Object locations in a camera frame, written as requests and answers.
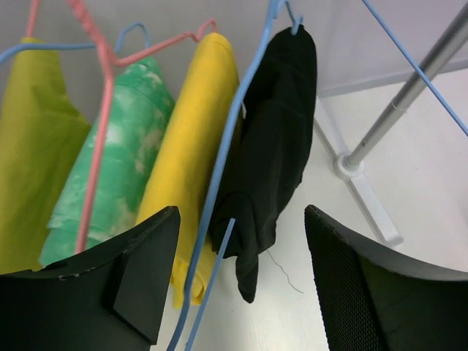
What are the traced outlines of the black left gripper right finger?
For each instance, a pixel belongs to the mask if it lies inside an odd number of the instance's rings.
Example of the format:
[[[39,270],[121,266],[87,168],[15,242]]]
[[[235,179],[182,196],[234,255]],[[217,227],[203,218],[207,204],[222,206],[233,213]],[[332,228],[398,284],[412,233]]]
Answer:
[[[390,249],[314,205],[304,220],[330,350],[467,349],[467,273]]]

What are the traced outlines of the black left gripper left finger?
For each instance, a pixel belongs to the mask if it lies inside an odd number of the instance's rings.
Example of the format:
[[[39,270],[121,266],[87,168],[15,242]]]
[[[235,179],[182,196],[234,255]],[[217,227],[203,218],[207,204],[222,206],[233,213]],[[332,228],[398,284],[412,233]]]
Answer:
[[[175,206],[40,271],[1,276],[3,350],[149,350],[181,217]]]

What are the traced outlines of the black trousers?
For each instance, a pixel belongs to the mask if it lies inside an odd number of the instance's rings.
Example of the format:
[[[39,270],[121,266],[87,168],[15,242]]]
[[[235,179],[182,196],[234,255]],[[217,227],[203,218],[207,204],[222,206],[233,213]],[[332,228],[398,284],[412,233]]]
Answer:
[[[246,117],[224,168],[208,235],[220,250],[235,219],[224,257],[235,257],[238,290],[252,303],[259,256],[276,240],[276,222],[302,181],[312,147],[317,51],[299,26],[277,33],[244,97]]]

